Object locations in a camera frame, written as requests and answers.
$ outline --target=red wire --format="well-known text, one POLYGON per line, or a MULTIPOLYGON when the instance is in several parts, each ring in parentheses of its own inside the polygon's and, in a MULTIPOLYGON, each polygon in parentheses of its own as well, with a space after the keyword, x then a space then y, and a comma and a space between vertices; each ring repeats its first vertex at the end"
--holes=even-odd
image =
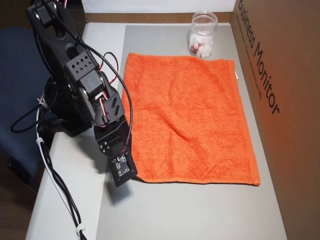
POLYGON ((105 91, 103 91, 102 93, 103 93, 103 96, 104 96, 105 100, 108 100, 107 93, 105 91))
POLYGON ((103 115, 105 117, 107 117, 107 113, 106 113, 106 109, 105 109, 105 105, 104 105, 104 100, 102 98, 100 98, 99 100, 100 100, 100 105, 101 105, 101 108, 102 108, 102 111, 103 111, 103 115))
MULTIPOLYGON (((103 55, 103 57, 105 57, 107 54, 110 54, 110 55, 114 58, 114 60, 115 60, 115 62, 116 62, 116 71, 119 72, 119 63, 118 63, 117 57, 116 57, 112 52, 110 52, 110 51, 107 51, 107 52, 103 55)), ((101 65, 100 65, 99 71, 101 71, 103 65, 104 65, 104 61, 102 61, 101 65)), ((117 76, 114 76, 114 78, 113 78, 109 83, 112 84, 116 79, 117 79, 117 76)))

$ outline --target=cotton balls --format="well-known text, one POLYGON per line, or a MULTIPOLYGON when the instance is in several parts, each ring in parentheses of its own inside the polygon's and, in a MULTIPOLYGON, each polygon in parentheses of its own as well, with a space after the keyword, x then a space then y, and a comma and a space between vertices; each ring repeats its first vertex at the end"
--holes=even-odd
POLYGON ((214 37, 200 36, 198 34, 191 34, 189 38, 189 51, 194 53, 196 57, 206 59, 213 50, 214 37))

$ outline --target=white wall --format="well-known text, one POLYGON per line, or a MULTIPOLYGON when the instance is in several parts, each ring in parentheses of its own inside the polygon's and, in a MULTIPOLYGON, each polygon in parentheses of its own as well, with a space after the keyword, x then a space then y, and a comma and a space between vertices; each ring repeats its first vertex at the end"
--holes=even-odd
POLYGON ((232 12, 236 0, 82 0, 86 13, 232 12))

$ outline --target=orange towel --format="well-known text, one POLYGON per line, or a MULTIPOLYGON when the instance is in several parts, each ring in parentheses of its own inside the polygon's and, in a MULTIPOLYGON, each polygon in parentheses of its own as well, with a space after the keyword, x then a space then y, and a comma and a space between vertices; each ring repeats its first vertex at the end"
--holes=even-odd
POLYGON ((124 80, 141 180, 260 185, 234 61, 130 53, 124 80))

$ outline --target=gray mat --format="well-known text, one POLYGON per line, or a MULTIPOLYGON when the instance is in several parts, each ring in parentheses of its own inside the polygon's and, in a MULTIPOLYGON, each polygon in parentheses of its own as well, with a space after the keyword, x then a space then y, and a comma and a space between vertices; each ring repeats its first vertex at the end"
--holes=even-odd
MULTIPOLYGON (((188 36, 188 26, 127 26, 121 75, 129 52, 189 55, 188 36)), ((261 185, 150 184, 130 180, 115 188, 107 173, 97 240, 287 239, 229 25, 218 27, 209 59, 219 58, 235 61, 261 185)))

